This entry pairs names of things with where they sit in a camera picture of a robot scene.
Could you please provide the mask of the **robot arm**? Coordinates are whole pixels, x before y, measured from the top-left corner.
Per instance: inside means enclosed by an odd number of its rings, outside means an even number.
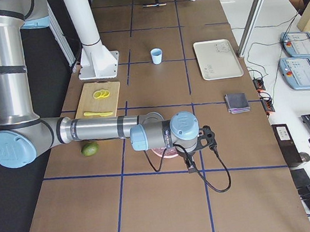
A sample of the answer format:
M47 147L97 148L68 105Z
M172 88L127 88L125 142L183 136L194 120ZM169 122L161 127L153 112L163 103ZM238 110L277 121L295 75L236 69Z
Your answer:
M190 112L164 120L158 113L43 119L33 111L20 31L49 24L47 0L0 0L0 164L23 167L50 148L74 140L128 138L136 151L176 148L188 171L195 172L200 129Z

